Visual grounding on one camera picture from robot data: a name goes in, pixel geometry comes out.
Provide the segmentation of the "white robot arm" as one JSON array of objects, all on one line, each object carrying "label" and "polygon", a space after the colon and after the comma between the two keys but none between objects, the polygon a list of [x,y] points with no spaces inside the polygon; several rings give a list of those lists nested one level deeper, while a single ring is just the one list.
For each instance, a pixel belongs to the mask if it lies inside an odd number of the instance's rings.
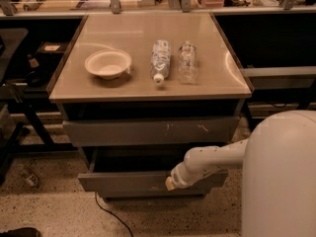
[{"label": "white robot arm", "polygon": [[272,115],[247,139],[194,147],[172,169],[168,190],[242,167],[242,237],[316,237],[316,112]]}]

